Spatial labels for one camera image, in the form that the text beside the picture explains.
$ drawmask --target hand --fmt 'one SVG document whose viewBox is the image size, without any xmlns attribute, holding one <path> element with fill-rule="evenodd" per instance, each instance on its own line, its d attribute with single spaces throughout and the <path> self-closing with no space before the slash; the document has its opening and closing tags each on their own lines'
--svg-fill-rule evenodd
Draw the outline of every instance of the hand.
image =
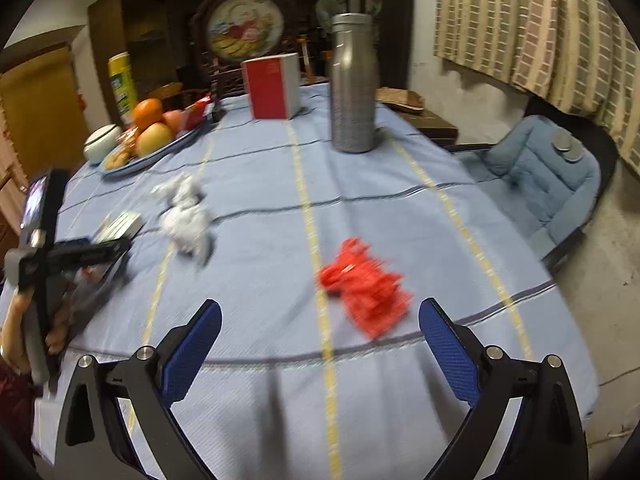
<svg viewBox="0 0 640 480">
<path fill-rule="evenodd" d="M 69 319 L 71 317 L 71 304 L 68 300 L 69 291 L 64 295 L 62 306 L 56 312 L 51 323 L 51 332 L 47 335 L 45 343 L 49 354 L 60 353 L 65 347 L 66 335 L 69 332 Z M 2 358 L 18 375 L 28 374 L 31 365 L 24 349 L 22 339 L 22 318 L 33 298 L 33 289 L 24 292 L 14 292 L 14 296 L 4 318 L 0 349 Z"/>
</svg>

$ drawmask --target blue chair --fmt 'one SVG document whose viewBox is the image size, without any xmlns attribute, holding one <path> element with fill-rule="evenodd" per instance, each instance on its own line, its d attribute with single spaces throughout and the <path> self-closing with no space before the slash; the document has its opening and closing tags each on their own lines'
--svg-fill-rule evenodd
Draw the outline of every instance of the blue chair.
<svg viewBox="0 0 640 480">
<path fill-rule="evenodd" d="M 559 128 L 530 116 L 498 144 L 447 147 L 550 269 L 584 236 L 581 227 L 601 191 L 592 153 L 585 148 L 581 160 L 569 162 L 555 149 Z"/>
</svg>

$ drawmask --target blue gripper pad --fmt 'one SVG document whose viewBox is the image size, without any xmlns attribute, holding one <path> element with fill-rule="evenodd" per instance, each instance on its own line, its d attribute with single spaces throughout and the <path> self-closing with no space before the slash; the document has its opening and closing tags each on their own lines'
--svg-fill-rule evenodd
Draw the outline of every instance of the blue gripper pad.
<svg viewBox="0 0 640 480">
<path fill-rule="evenodd" d="M 473 407 L 480 399 L 478 368 L 443 315 L 433 298 L 424 300 L 418 313 L 420 330 L 455 396 Z"/>
<path fill-rule="evenodd" d="M 185 328 L 190 330 L 162 368 L 162 400 L 183 400 L 222 328 L 219 304 L 207 300 Z"/>
</svg>

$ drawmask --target tablecloth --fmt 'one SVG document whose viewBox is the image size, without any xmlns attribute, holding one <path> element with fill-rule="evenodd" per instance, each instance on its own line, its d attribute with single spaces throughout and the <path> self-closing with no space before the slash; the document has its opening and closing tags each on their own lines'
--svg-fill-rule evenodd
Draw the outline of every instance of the tablecloth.
<svg viewBox="0 0 640 480">
<path fill-rule="evenodd" d="M 59 239 L 92 235 L 122 210 L 146 223 L 125 279 L 71 341 L 57 394 L 36 402 L 33 443 L 48 460 L 78 358 L 108 361 L 156 345 L 206 298 L 222 308 L 222 332 L 172 411 L 221 480 L 423 478 L 468 410 L 420 336 L 417 311 L 430 296 L 513 358 L 561 356 L 588 416 L 597 396 L 588 350 L 512 224 L 449 153 L 383 105 L 379 147 L 335 151 L 327 94 L 324 85 L 302 88 L 303 110 L 290 121 L 252 120 L 245 96 L 227 99 L 221 123 L 148 170 L 103 180 L 85 166 L 69 182 Z M 199 177 L 218 216 L 205 267 L 159 231 L 166 205 L 149 196 L 181 171 Z M 314 279 L 349 237 L 370 244 L 413 295 L 407 315 L 376 341 Z M 148 474 L 163 478 L 128 401 L 122 407 Z M 497 465 L 517 409 L 512 400 L 481 475 Z"/>
</svg>

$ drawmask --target red box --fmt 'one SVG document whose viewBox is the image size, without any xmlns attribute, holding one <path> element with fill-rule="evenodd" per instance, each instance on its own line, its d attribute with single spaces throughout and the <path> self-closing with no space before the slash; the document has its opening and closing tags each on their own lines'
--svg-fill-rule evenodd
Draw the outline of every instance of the red box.
<svg viewBox="0 0 640 480">
<path fill-rule="evenodd" d="M 242 78 L 254 119 L 290 119 L 300 110 L 298 54 L 243 61 Z"/>
</svg>

